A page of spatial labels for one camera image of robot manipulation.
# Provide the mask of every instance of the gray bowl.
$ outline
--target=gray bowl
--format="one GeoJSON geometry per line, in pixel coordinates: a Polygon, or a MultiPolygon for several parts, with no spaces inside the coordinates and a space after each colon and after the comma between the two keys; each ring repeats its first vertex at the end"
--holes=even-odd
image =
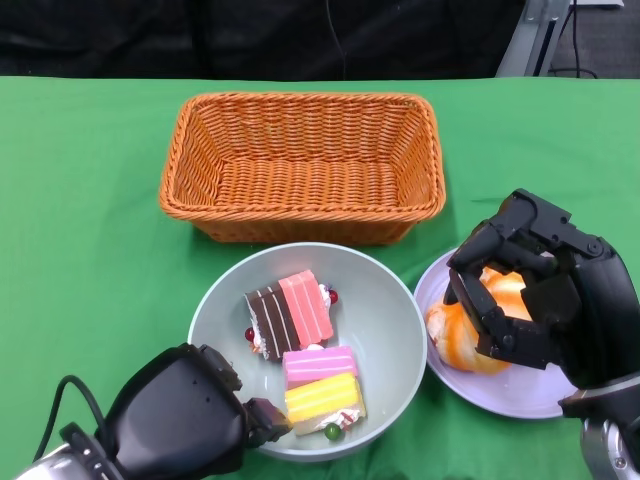
{"type": "Polygon", "coordinates": [[[322,432],[302,437],[292,432],[261,450],[284,460],[317,462],[372,442],[400,416],[418,389],[427,358],[426,330],[413,296],[396,275],[373,258],[337,245],[294,243],[264,250],[213,284],[196,310],[188,341],[196,346],[206,343],[232,362],[244,385],[238,394],[243,402],[267,398],[286,412],[282,366],[251,353],[244,338],[251,324],[243,294],[306,269],[340,296],[331,307],[335,335],[329,346],[353,349],[367,418],[337,442],[322,432]]]}

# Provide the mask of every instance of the green candy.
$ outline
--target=green candy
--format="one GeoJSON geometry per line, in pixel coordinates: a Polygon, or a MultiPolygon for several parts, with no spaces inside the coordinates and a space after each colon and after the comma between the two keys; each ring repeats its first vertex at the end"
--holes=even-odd
{"type": "Polygon", "coordinates": [[[330,423],[326,427],[324,427],[324,436],[327,437],[332,442],[338,440],[342,435],[342,430],[335,423],[330,423]]]}

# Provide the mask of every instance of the black curtain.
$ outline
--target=black curtain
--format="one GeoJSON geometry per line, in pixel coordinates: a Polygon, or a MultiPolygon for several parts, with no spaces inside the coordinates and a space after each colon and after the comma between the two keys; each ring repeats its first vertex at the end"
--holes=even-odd
{"type": "Polygon", "coordinates": [[[9,0],[0,74],[492,77],[524,0],[9,0]]]}

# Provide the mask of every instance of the basket rim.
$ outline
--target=basket rim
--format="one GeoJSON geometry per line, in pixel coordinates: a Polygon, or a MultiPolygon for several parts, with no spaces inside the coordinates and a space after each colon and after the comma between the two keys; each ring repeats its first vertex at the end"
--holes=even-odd
{"type": "Polygon", "coordinates": [[[340,221],[336,215],[343,215],[346,221],[371,222],[371,214],[379,214],[381,218],[374,221],[418,222],[437,214],[446,201],[446,189],[442,162],[442,147],[438,135],[438,123],[431,104],[422,96],[414,93],[375,93],[375,92],[221,92],[203,93],[191,97],[182,106],[176,121],[176,127],[169,148],[169,158],[163,169],[159,192],[159,203],[168,215],[183,220],[215,221],[247,221],[251,220],[306,220],[313,214],[312,221],[340,221]],[[342,205],[342,204],[243,204],[243,205],[198,205],[184,203],[174,197],[175,175],[179,159],[184,148],[187,119],[199,105],[210,100],[247,97],[271,97],[274,100],[332,98],[337,101],[386,101],[390,103],[412,102],[424,111],[425,118],[432,127],[432,140],[436,157],[432,160],[435,167],[436,190],[431,192],[429,201],[408,206],[383,205],[342,205]]]}

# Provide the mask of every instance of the pink cake slice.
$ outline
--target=pink cake slice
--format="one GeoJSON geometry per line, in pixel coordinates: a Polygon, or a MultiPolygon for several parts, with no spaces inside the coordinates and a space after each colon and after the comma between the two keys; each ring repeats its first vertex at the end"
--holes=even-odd
{"type": "Polygon", "coordinates": [[[300,348],[331,338],[331,320],[320,293],[320,286],[311,270],[283,278],[279,283],[291,311],[300,348]]]}
{"type": "Polygon", "coordinates": [[[287,390],[341,373],[349,372],[356,377],[358,376],[358,369],[350,347],[285,352],[282,365],[287,381],[287,390]]]}

